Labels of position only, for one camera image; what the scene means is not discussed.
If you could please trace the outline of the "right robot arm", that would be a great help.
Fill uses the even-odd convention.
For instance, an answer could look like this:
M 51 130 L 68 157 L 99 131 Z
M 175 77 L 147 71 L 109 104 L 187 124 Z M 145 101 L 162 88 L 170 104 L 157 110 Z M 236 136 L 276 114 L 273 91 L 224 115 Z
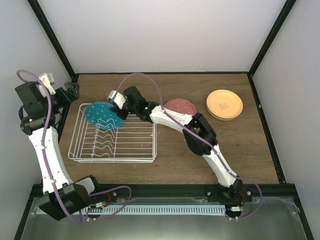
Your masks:
M 112 104 L 111 111 L 123 120 L 134 114 L 143 122 L 181 132 L 189 150 L 203 157 L 213 170 L 218 183 L 223 187 L 223 198 L 232 202 L 244 196 L 242 179 L 227 163 L 221 153 L 216 132 L 201 113 L 190 115 L 168 110 L 162 103 L 147 101 L 135 86 L 128 87 L 123 93 L 112 90 L 108 98 Z

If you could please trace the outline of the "mint green flower plate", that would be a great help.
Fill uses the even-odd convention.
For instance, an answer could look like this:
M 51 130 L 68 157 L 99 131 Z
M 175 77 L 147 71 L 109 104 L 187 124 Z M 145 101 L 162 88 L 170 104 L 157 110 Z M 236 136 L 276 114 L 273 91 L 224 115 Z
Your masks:
M 218 120 L 221 120 L 221 121 L 231 121 L 231 120 L 234 120 L 234 119 L 236 119 L 238 116 L 240 116 L 241 115 L 241 113 L 242 113 L 242 111 L 240 111 L 240 112 L 237 112 L 235 115 L 232 115 L 232 116 L 219 116 L 219 115 L 216 115 L 216 114 L 214 114 L 212 111 L 210 111 L 210 110 L 207 110 L 208 111 L 208 113 L 212 116 L 212 117 L 214 117 L 214 118 L 216 118 L 216 119 L 218 119 Z

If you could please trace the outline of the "teal polka dot plate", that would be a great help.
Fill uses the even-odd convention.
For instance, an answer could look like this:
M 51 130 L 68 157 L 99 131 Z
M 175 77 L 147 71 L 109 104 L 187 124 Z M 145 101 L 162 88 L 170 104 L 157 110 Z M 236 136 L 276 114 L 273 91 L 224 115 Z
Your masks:
M 102 130 L 115 130 L 120 128 L 124 120 L 111 111 L 113 105 L 108 102 L 95 102 L 88 105 L 84 110 L 87 121 L 96 128 Z

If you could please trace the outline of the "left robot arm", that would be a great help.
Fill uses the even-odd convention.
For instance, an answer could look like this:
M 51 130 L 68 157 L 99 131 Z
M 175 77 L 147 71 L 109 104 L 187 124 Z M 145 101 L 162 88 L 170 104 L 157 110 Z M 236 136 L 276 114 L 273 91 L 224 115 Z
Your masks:
M 30 81 L 17 86 L 15 91 L 22 102 L 20 110 L 27 113 L 20 118 L 20 128 L 34 147 L 42 174 L 43 197 L 38 200 L 38 207 L 59 221 L 97 202 L 102 189 L 94 176 L 78 181 L 70 178 L 55 124 L 59 110 L 79 98 L 79 84 L 67 82 L 65 88 L 48 90 Z

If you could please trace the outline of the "pink polka dot plate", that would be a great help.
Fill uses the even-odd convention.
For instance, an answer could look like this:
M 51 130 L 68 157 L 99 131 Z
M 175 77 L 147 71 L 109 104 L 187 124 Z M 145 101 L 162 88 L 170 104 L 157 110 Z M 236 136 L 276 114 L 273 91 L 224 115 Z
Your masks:
M 187 114 L 192 116 L 197 113 L 196 107 L 191 102 L 180 98 L 169 100 L 164 105 L 164 108 L 180 114 Z

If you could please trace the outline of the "orange plate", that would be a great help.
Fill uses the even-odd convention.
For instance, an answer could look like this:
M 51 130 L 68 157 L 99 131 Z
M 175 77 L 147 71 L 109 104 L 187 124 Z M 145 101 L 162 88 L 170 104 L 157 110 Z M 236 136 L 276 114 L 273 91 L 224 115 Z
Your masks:
M 231 117 L 243 111 L 243 101 L 234 92 L 218 89 L 211 92 L 206 99 L 206 109 L 221 117 Z

